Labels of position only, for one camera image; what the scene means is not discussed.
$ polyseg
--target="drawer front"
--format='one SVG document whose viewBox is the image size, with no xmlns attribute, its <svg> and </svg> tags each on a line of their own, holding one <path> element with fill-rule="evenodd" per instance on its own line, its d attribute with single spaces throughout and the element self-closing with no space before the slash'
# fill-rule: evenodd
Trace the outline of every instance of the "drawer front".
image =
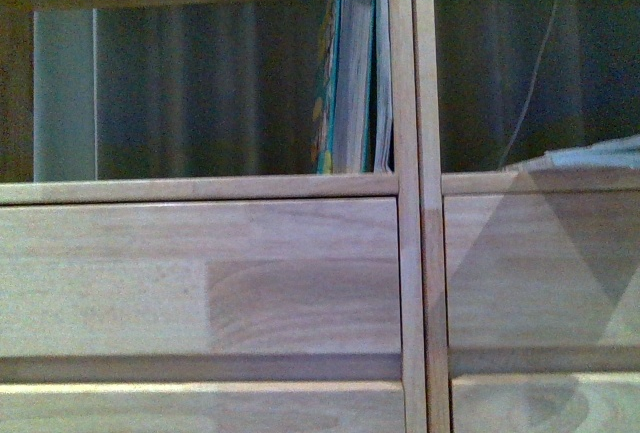
<svg viewBox="0 0 640 433">
<path fill-rule="evenodd" d="M 456 433 L 640 431 L 640 375 L 483 375 L 453 381 Z"/>
<path fill-rule="evenodd" d="M 0 209 L 0 356 L 400 352 L 393 198 Z"/>
<path fill-rule="evenodd" d="M 452 348 L 638 347 L 639 205 L 636 191 L 446 198 Z"/>
<path fill-rule="evenodd" d="M 0 386 L 2 431 L 403 432 L 400 383 Z"/>
</svg>

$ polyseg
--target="shelf edge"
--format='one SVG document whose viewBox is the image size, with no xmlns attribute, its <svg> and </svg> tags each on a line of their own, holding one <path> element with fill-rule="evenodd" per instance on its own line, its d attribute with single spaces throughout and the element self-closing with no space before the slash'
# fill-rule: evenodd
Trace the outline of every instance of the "shelf edge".
<svg viewBox="0 0 640 433">
<path fill-rule="evenodd" d="M 15 183 L 0 185 L 0 205 L 259 200 L 395 196 L 393 174 Z"/>
<path fill-rule="evenodd" d="M 444 196 L 640 190 L 640 170 L 585 168 L 442 175 Z"/>
</svg>

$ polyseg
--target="wooden cabinet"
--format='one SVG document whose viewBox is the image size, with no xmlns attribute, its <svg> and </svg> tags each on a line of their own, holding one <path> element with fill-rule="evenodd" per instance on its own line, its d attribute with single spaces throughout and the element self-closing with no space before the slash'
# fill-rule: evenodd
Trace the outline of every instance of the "wooden cabinet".
<svg viewBox="0 0 640 433">
<path fill-rule="evenodd" d="M 0 179 L 31 11 L 217 1 L 0 0 Z M 392 175 L 1 185 L 0 426 L 637 429 L 640 179 L 443 177 L 434 17 L 390 0 Z"/>
<path fill-rule="evenodd" d="M 640 176 L 441 175 L 433 0 L 414 15 L 429 431 L 637 430 Z"/>
<path fill-rule="evenodd" d="M 219 1 L 0 0 L 0 423 L 425 432 L 412 0 L 394 174 L 26 183 L 30 11 Z"/>
</svg>

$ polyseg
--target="gray curtain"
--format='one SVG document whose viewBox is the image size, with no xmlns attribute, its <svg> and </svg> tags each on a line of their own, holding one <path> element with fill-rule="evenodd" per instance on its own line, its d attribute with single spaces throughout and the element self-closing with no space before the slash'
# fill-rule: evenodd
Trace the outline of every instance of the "gray curtain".
<svg viewBox="0 0 640 433">
<path fill-rule="evenodd" d="M 100 177 L 309 172 L 322 8 L 100 11 Z"/>
<path fill-rule="evenodd" d="M 444 171 L 499 166 L 553 4 L 436 0 Z M 40 14 L 37 179 L 312 171 L 323 9 L 300 0 Z M 557 0 L 507 162 L 639 132 L 640 0 Z"/>
<path fill-rule="evenodd" d="M 499 166 L 554 0 L 436 0 L 444 171 Z M 640 0 L 557 0 L 507 163 L 640 133 Z"/>
<path fill-rule="evenodd" d="M 38 14 L 37 181 L 310 172 L 323 12 L 300 0 Z M 72 164 L 88 167 L 58 167 Z"/>
</svg>

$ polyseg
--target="book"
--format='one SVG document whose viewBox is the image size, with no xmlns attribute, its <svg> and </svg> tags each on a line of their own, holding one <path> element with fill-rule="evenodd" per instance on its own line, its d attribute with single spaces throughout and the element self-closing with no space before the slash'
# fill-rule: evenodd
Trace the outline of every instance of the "book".
<svg viewBox="0 0 640 433">
<path fill-rule="evenodd" d="M 319 45 L 316 171 L 391 171 L 388 0 L 328 0 Z"/>
<path fill-rule="evenodd" d="M 391 172 L 393 103 L 391 100 L 391 38 L 389 0 L 375 0 L 376 130 L 373 171 Z"/>
<path fill-rule="evenodd" d="M 340 3 L 333 173 L 360 173 L 366 169 L 374 5 L 374 0 Z"/>
<path fill-rule="evenodd" d="M 505 171 L 554 168 L 640 168 L 640 135 L 618 138 L 578 148 L 545 152 L 544 156 L 508 165 Z"/>
<path fill-rule="evenodd" d="M 332 146 L 337 82 L 338 32 L 341 0 L 327 0 L 318 38 L 316 101 L 313 107 L 315 139 L 312 162 L 317 173 L 333 171 Z"/>
</svg>

